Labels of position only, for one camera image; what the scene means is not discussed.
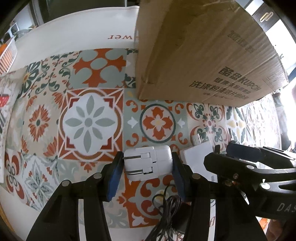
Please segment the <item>white USB hub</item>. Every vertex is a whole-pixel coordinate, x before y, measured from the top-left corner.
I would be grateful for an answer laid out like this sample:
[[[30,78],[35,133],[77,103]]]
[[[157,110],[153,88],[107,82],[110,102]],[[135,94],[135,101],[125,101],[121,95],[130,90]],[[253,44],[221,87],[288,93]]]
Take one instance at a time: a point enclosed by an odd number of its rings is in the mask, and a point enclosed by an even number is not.
[[[204,166],[204,158],[213,152],[211,143],[202,142],[199,134],[192,136],[192,142],[192,147],[180,150],[181,160],[190,166],[193,173],[198,173],[209,181],[217,182],[217,175],[207,171]]]

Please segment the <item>white plug power adapter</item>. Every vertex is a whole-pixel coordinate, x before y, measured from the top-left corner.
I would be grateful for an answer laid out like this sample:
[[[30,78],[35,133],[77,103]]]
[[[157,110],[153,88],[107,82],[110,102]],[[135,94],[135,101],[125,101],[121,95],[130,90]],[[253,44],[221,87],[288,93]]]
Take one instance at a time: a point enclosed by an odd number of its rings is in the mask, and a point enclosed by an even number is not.
[[[171,149],[167,145],[128,149],[124,152],[125,174],[130,181],[146,181],[170,174]]]

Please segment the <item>brown cardboard box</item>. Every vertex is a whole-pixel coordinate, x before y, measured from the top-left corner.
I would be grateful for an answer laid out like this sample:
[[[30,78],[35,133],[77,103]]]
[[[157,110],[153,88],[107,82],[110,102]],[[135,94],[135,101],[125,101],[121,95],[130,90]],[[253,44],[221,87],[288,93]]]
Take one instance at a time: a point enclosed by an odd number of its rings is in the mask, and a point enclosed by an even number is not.
[[[137,97],[240,107],[287,85],[280,57],[235,1],[141,1]]]

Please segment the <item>patterned tile tablecloth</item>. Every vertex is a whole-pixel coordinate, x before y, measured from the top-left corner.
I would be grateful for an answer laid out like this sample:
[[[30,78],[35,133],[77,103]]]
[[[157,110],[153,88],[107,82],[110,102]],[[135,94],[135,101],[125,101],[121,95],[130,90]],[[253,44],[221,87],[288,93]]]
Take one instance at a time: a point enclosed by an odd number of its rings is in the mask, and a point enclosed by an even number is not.
[[[194,135],[222,149],[230,140],[281,147],[270,95],[241,108],[138,100],[137,15],[136,6],[90,9],[16,41],[12,70],[25,75],[6,138],[1,205],[22,240],[63,180],[87,179],[118,151],[168,145],[178,152]]]

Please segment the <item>white basket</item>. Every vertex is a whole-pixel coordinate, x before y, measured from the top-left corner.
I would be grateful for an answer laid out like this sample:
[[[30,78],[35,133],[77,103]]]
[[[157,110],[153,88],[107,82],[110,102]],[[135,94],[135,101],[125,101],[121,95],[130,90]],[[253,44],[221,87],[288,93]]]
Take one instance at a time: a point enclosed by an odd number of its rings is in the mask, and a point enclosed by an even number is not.
[[[15,39],[12,37],[1,45],[0,74],[8,73],[17,55]]]

